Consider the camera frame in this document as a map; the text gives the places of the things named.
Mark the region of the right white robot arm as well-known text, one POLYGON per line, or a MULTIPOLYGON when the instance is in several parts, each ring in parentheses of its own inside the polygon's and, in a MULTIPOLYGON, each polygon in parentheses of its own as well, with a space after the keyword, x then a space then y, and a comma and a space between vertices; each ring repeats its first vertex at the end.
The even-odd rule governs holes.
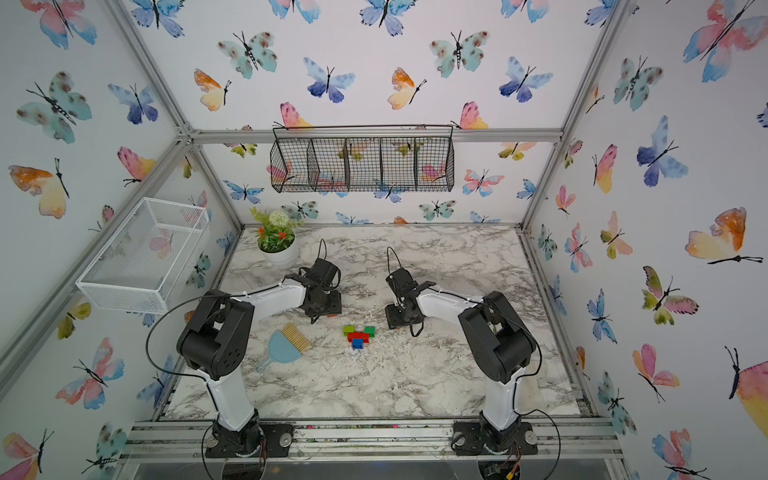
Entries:
POLYGON ((487 379, 481 418, 499 433, 518 424, 518 379, 539 346, 506 296, 498 291, 483 297, 461 295, 432 281, 419 283, 405 268, 390 273, 386 283, 395 298, 385 307, 388 326, 406 327, 414 338, 430 318, 459 326, 487 379))

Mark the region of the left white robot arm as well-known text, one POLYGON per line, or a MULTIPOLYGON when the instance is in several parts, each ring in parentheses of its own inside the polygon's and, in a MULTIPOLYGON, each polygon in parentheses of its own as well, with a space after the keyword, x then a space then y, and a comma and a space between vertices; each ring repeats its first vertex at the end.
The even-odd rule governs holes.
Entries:
POLYGON ((255 291, 213 289, 202 296, 178 339, 177 352, 205 381, 220 429, 240 433, 258 420, 241 371, 252 324, 294 309, 311 322, 337 315, 342 312, 340 280, 340 269, 318 258, 310 268, 255 291))

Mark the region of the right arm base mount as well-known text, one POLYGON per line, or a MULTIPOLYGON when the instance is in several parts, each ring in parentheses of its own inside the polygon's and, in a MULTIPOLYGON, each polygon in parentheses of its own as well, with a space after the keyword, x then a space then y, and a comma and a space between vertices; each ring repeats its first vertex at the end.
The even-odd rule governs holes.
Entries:
POLYGON ((536 455, 538 439, 528 422, 515 420, 509 427, 498 430, 484 416, 478 421, 453 423, 451 450, 459 456, 536 455))

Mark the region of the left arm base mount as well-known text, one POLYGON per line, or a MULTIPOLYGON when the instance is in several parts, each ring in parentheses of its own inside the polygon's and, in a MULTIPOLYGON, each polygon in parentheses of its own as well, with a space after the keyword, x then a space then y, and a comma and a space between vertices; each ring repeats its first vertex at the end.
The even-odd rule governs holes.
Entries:
POLYGON ((222 420, 213 423, 213 446, 203 449, 206 459, 287 458, 295 426, 291 423, 264 422, 255 412, 239 430, 226 427, 222 420))

